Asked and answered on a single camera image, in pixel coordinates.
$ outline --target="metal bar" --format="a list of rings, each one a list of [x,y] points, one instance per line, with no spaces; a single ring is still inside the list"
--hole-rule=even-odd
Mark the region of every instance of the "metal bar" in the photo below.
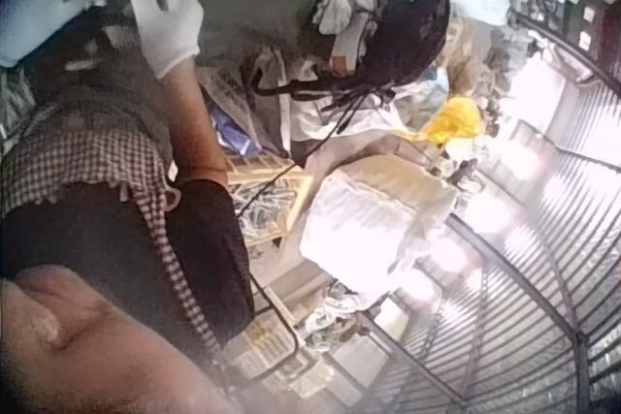
[[[586,160],[587,162],[592,162],[594,164],[602,165],[602,166],[606,167],[607,169],[614,170],[615,172],[621,172],[621,167],[619,167],[617,165],[609,164],[608,162],[605,162],[603,160],[596,159],[596,158],[590,157],[588,155],[584,155],[584,154],[581,154],[581,153],[576,152],[574,150],[566,149],[566,148],[558,146],[558,145],[556,146],[556,148],[558,149],[559,152],[561,152],[563,154],[571,155],[573,157],[577,157],[579,159]]]
[[[474,334],[471,345],[471,352],[466,363],[466,370],[464,376],[459,383],[459,393],[462,397],[468,399],[474,385],[473,375],[478,366],[478,361],[481,356],[481,347],[483,345],[483,332],[485,328],[485,309],[487,308],[487,285],[488,285],[488,272],[489,268],[487,264],[483,262],[481,266],[481,287],[478,291],[478,310],[476,311],[476,320],[474,322]],[[453,414],[455,412],[466,412],[466,408],[459,408],[455,403],[451,403],[446,409],[446,414]]]
[[[561,292],[561,297],[563,299],[563,304],[565,305],[565,310],[567,312],[567,318],[570,321],[570,325],[572,326],[575,332],[578,331],[578,317],[575,313],[575,307],[573,306],[572,295],[570,294],[570,290],[568,289],[567,282],[561,275],[561,270],[559,268],[558,260],[552,251],[552,248],[548,244],[546,238],[543,236],[541,232],[541,228],[539,227],[539,223],[531,218],[528,213],[528,210],[524,210],[524,214],[527,216],[527,221],[533,225],[533,230],[535,231],[535,235],[539,238],[541,246],[545,251],[545,257],[547,258],[547,262],[552,269],[552,273],[554,274],[554,278],[559,285],[559,290]]]
[[[612,349],[614,349],[616,346],[621,346],[621,336],[618,336],[615,339],[613,339],[606,348],[602,349],[599,353],[589,358],[589,364],[593,364],[594,362],[598,361],[603,356],[605,356],[610,351],[612,351]]]
[[[579,333],[573,350],[576,377],[576,407],[580,414],[591,412],[591,385],[589,381],[589,339]]]
[[[349,382],[353,387],[358,390],[364,398],[372,398],[377,401],[380,406],[384,406],[384,401],[376,396],[375,393],[371,392],[367,387],[365,387],[362,383],[360,383],[353,375],[349,373],[349,371],[341,365],[339,361],[334,359],[334,357],[330,353],[325,353],[323,355],[324,361],[326,361],[330,366],[335,368],[338,373],[340,373],[347,382]]]
[[[380,327],[366,312],[356,313],[356,319],[365,327],[371,329],[381,341],[386,344],[393,354],[401,361],[409,364],[417,369],[420,374],[432,385],[434,385],[440,392],[455,401],[460,406],[465,405],[464,399],[455,392],[452,388],[441,381],[431,370],[421,364],[416,358],[414,358],[408,351],[406,351],[392,336],[390,336],[382,327]]]
[[[582,65],[587,67],[593,72],[594,75],[602,80],[610,89],[612,89],[617,95],[621,96],[621,82],[617,81],[609,72],[605,71],[600,65],[593,60],[590,56],[584,53],[576,45],[568,42],[565,38],[559,36],[554,31],[546,26],[528,18],[524,14],[516,12],[517,20],[524,26],[530,29],[534,29],[540,33],[544,38],[552,41],[557,46],[570,53]]]
[[[441,291],[444,293],[446,291],[446,287],[442,284],[441,281],[439,281],[437,278],[435,278],[427,269],[425,269],[423,267],[422,264],[419,264],[418,262],[414,265],[414,268],[417,269],[418,271],[422,271],[423,274],[429,278],[438,288],[441,289]]]
[[[603,378],[606,378],[609,375],[611,375],[613,373],[618,373],[618,372],[621,372],[621,361],[617,361],[613,365],[608,366],[607,368],[602,370],[597,375],[594,375],[593,377],[591,377],[590,382],[591,383],[597,383],[600,380],[602,380]]]
[[[460,237],[465,239],[476,249],[482,257],[489,260],[499,269],[504,271],[508,276],[517,283],[517,285],[552,319],[559,327],[561,332],[572,342],[575,343],[575,332],[567,320],[556,310],[556,308],[548,301],[541,292],[520,272],[511,262],[507,260],[496,248],[483,239],[480,235],[466,224],[461,218],[451,213],[446,224],[453,229]]]
[[[266,378],[268,378],[270,375],[272,375],[273,373],[277,372],[278,370],[280,370],[285,364],[287,364],[289,361],[291,361],[292,359],[294,359],[298,352],[300,351],[300,341],[298,341],[298,336],[295,333],[295,331],[291,328],[291,326],[289,325],[289,323],[285,320],[285,318],[282,316],[282,314],[280,313],[280,310],[277,308],[277,306],[274,304],[274,302],[272,301],[272,299],[270,298],[270,296],[268,295],[268,293],[263,289],[263,287],[259,284],[259,282],[257,281],[257,279],[254,277],[254,275],[250,274],[250,280],[252,281],[252,283],[254,283],[254,286],[256,287],[256,289],[259,291],[259,294],[263,297],[263,299],[265,300],[265,302],[269,305],[269,307],[271,307],[274,310],[274,313],[276,314],[276,317],[279,319],[279,321],[281,322],[281,324],[285,327],[285,329],[287,330],[287,332],[291,335],[291,337],[293,338],[293,351],[291,352],[291,354],[289,354],[288,356],[286,356],[284,359],[281,359],[280,361],[278,361],[276,364],[274,364],[273,366],[271,366],[270,368],[268,368],[267,370],[263,371],[262,373],[256,375],[255,377],[253,377],[249,382],[250,383],[257,383],[260,382],[262,380],[265,380]]]

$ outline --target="gingham apron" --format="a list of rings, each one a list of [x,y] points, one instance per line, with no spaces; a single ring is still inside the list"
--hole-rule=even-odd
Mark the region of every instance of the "gingham apron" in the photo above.
[[[2,218],[13,209],[43,201],[55,203],[76,182],[108,183],[120,202],[134,202],[147,223],[163,270],[185,316],[205,343],[212,364],[221,351],[200,305],[194,299],[169,242],[165,213],[179,203],[180,192],[166,182],[157,144],[122,115],[88,106],[50,105],[39,110],[20,143],[2,164]]]

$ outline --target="checkered fabric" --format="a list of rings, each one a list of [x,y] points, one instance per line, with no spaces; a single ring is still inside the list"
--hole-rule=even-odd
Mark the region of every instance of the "checkered fabric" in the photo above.
[[[53,130],[48,120],[46,131],[31,132],[3,161],[2,217],[26,204],[54,203],[72,183],[107,182],[118,188],[121,202],[131,199],[138,206],[185,315],[204,341],[212,363],[220,366],[219,344],[167,236],[167,193],[173,189],[166,183],[156,144],[130,128],[111,124],[93,128],[83,111],[51,121]]]

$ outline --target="white plastic bag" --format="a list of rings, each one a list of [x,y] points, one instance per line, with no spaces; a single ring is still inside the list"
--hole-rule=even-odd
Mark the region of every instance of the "white plastic bag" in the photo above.
[[[321,184],[300,251],[354,293],[379,296],[429,252],[457,193],[400,157],[361,159]]]

